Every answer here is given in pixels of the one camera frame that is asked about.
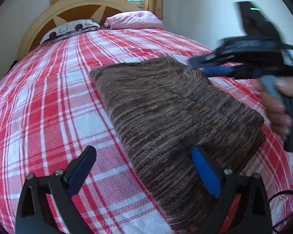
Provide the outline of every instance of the white wall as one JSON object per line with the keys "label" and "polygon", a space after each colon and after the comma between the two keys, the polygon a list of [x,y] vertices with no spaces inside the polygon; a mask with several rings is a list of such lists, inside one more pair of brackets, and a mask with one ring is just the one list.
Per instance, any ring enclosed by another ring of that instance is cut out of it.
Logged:
{"label": "white wall", "polygon": [[30,25],[49,7],[49,0],[5,0],[0,7],[0,80],[17,59]]}
{"label": "white wall", "polygon": [[181,34],[181,11],[183,0],[164,0],[163,4],[163,24],[165,30],[176,34]]}
{"label": "white wall", "polygon": [[293,16],[282,0],[183,0],[181,35],[213,49],[219,39],[245,35],[233,4],[236,1],[254,1],[280,29],[284,41],[293,45]]}

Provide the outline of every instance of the pink pillow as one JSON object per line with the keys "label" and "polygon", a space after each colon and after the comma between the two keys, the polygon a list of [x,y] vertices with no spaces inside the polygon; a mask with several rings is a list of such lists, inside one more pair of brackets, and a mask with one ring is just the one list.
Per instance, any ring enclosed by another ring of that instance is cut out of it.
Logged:
{"label": "pink pillow", "polygon": [[111,30],[118,29],[164,29],[162,22],[150,11],[132,11],[108,17],[104,23]]}

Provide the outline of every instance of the plaid bedspread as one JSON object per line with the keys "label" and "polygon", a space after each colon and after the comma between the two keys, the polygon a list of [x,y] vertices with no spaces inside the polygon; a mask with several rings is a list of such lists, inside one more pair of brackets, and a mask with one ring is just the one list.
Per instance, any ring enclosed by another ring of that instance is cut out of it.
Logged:
{"label": "plaid bedspread", "polygon": [[[94,233],[191,233],[192,228],[169,228],[137,178],[89,71],[162,55],[185,63],[209,51],[163,30],[99,30],[43,44],[21,60],[0,82],[0,222],[5,229],[15,233],[16,208],[28,173],[52,174],[93,145],[97,161],[73,202]],[[213,78],[212,83],[264,116],[250,80]],[[265,121],[266,142],[243,174],[259,172],[270,197],[293,189],[293,154],[283,151]],[[54,204],[51,210],[60,230],[67,232]],[[274,223],[283,219],[293,210],[293,198],[280,196],[271,210]]]}

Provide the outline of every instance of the brown striped cloth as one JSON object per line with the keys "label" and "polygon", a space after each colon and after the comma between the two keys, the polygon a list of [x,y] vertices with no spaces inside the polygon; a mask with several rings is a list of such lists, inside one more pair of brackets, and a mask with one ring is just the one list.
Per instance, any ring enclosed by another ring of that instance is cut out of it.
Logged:
{"label": "brown striped cloth", "polygon": [[191,161],[193,146],[239,173],[265,140],[258,112],[172,57],[90,74],[138,177],[174,230],[201,220],[216,203]]}

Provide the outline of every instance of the black cable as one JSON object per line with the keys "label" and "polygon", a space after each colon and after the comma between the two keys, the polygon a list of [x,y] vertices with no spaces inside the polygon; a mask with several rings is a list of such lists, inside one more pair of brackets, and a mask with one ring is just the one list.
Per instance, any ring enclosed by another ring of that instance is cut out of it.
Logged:
{"label": "black cable", "polygon": [[[269,202],[271,202],[274,198],[283,195],[283,194],[287,194],[287,195],[293,195],[293,190],[284,190],[281,192],[276,193],[275,195],[273,195],[270,199]],[[276,234],[280,234],[279,231],[277,231],[275,228],[280,225],[281,223],[283,223],[284,221],[287,221],[290,217],[291,217],[292,213],[290,213],[287,217],[285,217],[283,220],[277,222],[273,227],[272,230],[276,233]]]}
{"label": "black cable", "polygon": [[293,190],[284,190],[284,191],[278,192],[269,199],[269,202],[271,202],[274,198],[283,194],[293,195]]}

